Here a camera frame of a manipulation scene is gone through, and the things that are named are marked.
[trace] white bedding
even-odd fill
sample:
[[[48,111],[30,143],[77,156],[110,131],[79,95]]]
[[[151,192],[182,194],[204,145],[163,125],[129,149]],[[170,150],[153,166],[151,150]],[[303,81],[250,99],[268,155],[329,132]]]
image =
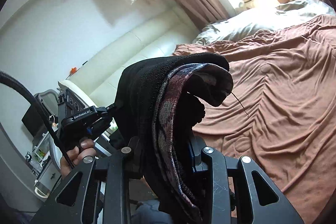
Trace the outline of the white bedding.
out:
[[[333,15],[333,8],[319,0],[295,0],[275,8],[253,8],[206,26],[193,43],[207,45],[218,40],[239,41],[258,30],[276,31],[311,20],[317,15]]]

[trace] metal bolt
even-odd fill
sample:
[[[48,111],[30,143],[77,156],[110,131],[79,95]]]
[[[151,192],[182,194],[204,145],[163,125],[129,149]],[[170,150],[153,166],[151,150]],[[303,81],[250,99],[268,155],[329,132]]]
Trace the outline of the metal bolt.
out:
[[[213,148],[207,146],[207,147],[203,148],[203,151],[207,154],[211,154],[213,152]]]
[[[251,162],[251,158],[249,156],[242,156],[241,160],[246,164],[249,164]]]
[[[91,156],[86,156],[84,159],[83,159],[83,162],[85,164],[89,164],[93,161],[93,158]]]
[[[128,153],[131,152],[131,151],[132,151],[132,149],[131,149],[130,147],[128,147],[128,146],[123,147],[123,148],[121,149],[121,152],[123,152],[124,154],[128,154]]]

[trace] bed sheet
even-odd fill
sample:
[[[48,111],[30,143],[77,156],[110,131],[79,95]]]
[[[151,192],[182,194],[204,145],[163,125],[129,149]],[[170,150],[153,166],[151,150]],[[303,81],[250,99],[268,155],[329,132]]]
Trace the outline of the bed sheet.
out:
[[[277,7],[253,8],[206,26],[193,43],[208,45],[218,40],[239,41],[261,29],[276,31],[299,25],[317,15],[334,15],[333,8],[319,0],[295,0]]]
[[[224,155],[252,157],[311,224],[336,187],[336,17],[320,15],[238,42],[178,45],[227,58],[234,96],[193,127]]]

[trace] orange object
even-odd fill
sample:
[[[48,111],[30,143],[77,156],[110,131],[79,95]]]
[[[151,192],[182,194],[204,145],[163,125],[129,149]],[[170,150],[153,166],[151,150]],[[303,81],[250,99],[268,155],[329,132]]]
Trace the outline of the orange object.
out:
[[[77,68],[74,67],[74,68],[71,69],[70,74],[74,74],[76,71],[77,71]]]

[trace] wrinkled blanket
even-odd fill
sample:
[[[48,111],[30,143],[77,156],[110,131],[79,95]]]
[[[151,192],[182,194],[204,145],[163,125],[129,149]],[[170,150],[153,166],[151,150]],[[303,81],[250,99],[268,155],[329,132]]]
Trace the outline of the wrinkled blanket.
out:
[[[310,224],[336,186],[336,17],[320,15],[239,42],[178,45],[230,63],[233,93],[193,127],[224,155],[251,156]]]

